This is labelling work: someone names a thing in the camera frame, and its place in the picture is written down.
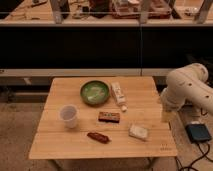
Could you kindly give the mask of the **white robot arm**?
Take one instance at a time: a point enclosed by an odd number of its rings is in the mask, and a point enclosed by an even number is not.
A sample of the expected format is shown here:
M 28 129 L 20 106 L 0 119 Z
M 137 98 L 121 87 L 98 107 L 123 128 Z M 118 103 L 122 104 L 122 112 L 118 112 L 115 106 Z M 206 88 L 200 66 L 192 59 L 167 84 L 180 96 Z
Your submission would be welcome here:
M 169 122 L 188 100 L 213 115 L 213 88 L 206 84 L 209 73 L 200 63 L 192 63 L 170 71 L 167 87 L 160 94 L 162 121 Z

